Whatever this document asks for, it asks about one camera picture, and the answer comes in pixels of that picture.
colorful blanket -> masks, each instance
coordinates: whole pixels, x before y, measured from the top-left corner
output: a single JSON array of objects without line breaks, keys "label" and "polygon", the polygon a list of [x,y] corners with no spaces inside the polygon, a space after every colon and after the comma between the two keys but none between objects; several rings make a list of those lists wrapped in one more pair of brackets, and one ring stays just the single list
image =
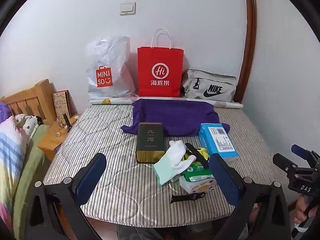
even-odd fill
[{"label": "colorful blanket", "polygon": [[0,216],[12,230],[12,199],[23,167],[27,138],[11,116],[0,123]]}]

barcode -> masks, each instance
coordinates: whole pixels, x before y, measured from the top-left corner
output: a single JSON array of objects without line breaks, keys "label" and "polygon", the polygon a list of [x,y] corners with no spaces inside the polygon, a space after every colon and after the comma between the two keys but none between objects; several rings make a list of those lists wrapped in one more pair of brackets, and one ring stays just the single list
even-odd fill
[{"label": "barcode", "polygon": [[223,146],[223,147],[219,147],[219,150],[234,150],[234,148],[232,146]]},{"label": "barcode", "polygon": [[222,128],[217,128],[217,131],[218,131],[219,134],[225,134],[224,130]]}]

wooden door frame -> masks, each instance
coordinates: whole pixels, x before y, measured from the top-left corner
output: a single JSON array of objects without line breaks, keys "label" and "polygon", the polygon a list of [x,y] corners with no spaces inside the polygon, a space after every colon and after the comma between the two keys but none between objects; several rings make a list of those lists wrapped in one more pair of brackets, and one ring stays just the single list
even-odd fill
[{"label": "wooden door frame", "polygon": [[233,98],[235,102],[241,103],[247,88],[253,61],[254,48],[257,33],[257,8],[256,0],[246,0],[247,4],[247,31],[244,44],[244,55],[241,71],[238,79],[236,93]]}]

gray nike bag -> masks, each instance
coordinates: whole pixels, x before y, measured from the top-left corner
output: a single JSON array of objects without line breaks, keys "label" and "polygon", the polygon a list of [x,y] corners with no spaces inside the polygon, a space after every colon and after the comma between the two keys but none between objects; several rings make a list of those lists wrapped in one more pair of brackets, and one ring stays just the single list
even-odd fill
[{"label": "gray nike bag", "polygon": [[231,102],[237,79],[196,69],[183,73],[182,85],[187,98]]}]

striped mattress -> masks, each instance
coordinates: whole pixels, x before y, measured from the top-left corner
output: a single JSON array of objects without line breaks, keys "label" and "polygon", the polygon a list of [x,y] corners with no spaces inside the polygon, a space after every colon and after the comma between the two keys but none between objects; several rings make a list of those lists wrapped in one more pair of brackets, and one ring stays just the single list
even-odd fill
[{"label": "striped mattress", "polygon": [[[229,136],[240,158],[233,167],[242,177],[256,183],[277,180],[287,185],[283,171],[272,163],[272,153],[241,109],[215,108],[221,122],[230,124]],[[132,125],[131,105],[89,105],[61,145],[44,178],[44,183],[60,183],[87,165],[95,153],[107,158],[107,168],[87,204],[85,216],[137,227],[172,227],[197,224],[228,216],[233,211],[216,186],[197,201],[170,204],[171,195],[184,195],[179,181],[157,184],[150,164],[135,159],[136,136],[120,127]],[[200,147],[197,137],[183,140]]]}]

